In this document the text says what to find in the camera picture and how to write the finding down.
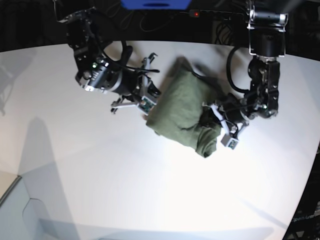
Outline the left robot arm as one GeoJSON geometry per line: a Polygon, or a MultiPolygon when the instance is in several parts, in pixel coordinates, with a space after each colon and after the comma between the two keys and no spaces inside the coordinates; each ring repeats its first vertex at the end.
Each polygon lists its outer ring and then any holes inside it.
{"type": "Polygon", "coordinates": [[[239,88],[232,80],[232,58],[239,49],[235,46],[227,57],[226,77],[231,88],[243,97],[238,99],[229,93],[205,104],[200,119],[204,127],[221,126],[232,139],[237,139],[256,117],[270,119],[278,114],[280,63],[277,59],[286,52],[288,14],[277,13],[262,0],[247,1],[247,14],[248,49],[252,56],[247,70],[250,87],[239,88]]]}

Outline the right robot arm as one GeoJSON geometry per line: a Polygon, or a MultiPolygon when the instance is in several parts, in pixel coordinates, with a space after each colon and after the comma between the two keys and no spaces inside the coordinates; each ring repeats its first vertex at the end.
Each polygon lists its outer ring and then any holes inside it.
{"type": "Polygon", "coordinates": [[[118,60],[105,52],[110,42],[102,42],[93,23],[94,8],[72,10],[64,13],[55,10],[57,21],[67,26],[68,45],[73,50],[77,66],[75,79],[87,92],[118,94],[111,104],[111,113],[123,108],[136,107],[144,115],[157,105],[161,91],[154,85],[148,73],[156,72],[151,63],[157,57],[151,53],[142,60],[141,67],[128,66],[133,47],[121,41],[122,51],[118,60]]]}

